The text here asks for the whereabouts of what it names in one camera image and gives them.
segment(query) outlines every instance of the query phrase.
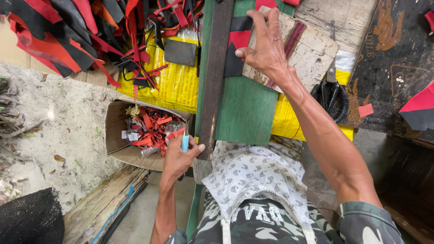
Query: shirt sleeve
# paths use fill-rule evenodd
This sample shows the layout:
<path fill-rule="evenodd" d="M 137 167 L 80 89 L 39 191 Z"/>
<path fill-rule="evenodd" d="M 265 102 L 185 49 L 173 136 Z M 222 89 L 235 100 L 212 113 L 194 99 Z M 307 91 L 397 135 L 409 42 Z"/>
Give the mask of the shirt sleeve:
<path fill-rule="evenodd" d="M 187 244 L 187 235 L 183 230 L 175 230 L 166 241 L 166 244 Z"/>
<path fill-rule="evenodd" d="M 362 201 L 348 201 L 339 206 L 337 227 L 347 244 L 404 244 L 390 213 Z"/>

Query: black mesh bag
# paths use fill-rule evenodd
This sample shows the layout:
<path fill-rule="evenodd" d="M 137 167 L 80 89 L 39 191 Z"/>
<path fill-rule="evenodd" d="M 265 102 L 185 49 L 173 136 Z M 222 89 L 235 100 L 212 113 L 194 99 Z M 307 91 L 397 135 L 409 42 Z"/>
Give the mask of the black mesh bag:
<path fill-rule="evenodd" d="M 1 244 L 60 244 L 64 233 L 62 208 L 52 188 L 0 206 Z"/>

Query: camouflage shirt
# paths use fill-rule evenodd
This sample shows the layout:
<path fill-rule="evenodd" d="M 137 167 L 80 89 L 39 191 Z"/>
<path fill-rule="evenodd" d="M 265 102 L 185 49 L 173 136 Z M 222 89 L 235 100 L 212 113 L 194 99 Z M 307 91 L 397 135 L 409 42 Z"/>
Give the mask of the camouflage shirt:
<path fill-rule="evenodd" d="M 370 203 L 349 201 L 339 206 L 335 231 L 318 209 L 308 202 L 317 244 L 404 244 L 390 214 Z M 204 216 L 188 244 L 222 243 L 220 209 L 209 192 Z M 245 200 L 234 212 L 230 224 L 231 242 L 305 244 L 300 226 L 276 201 L 257 196 Z M 177 230 L 167 244 L 185 244 L 187 237 Z"/>

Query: sandy ground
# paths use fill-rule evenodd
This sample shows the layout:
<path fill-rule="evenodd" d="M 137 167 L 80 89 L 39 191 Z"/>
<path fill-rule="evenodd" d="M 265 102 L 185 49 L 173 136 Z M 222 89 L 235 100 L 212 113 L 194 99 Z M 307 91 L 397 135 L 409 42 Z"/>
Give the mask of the sandy ground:
<path fill-rule="evenodd" d="M 120 93 L 56 75 L 41 82 L 42 72 L 5 63 L 0 63 L 0 75 L 19 87 L 21 105 L 10 112 L 24 115 L 24 126 L 46 118 L 35 137 L 0 138 L 0 145 L 8 150 L 13 145 L 19 156 L 32 159 L 23 162 L 2 150 L 0 203 L 54 187 L 63 212 L 68 212 L 123 165 L 108 157 L 104 146 L 106 107 Z M 54 155 L 65 158 L 65 163 Z M 1 165 L 10 167 L 1 170 Z"/>

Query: green wooden board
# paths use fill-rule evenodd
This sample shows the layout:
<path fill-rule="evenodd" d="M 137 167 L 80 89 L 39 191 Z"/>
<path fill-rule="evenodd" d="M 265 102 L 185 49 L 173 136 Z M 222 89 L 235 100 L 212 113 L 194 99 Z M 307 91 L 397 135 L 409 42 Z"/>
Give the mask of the green wooden board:
<path fill-rule="evenodd" d="M 202 33 L 201 73 L 197 96 L 196 136 L 200 131 L 204 79 L 215 1 L 205 1 L 204 30 Z M 236 0 L 233 16 L 245 16 L 255 8 L 255 0 Z M 280 0 L 281 12 L 293 16 L 294 7 Z M 216 140 L 268 145 L 273 124 L 278 92 L 244 76 L 227 77 L 224 81 L 217 120 Z"/>

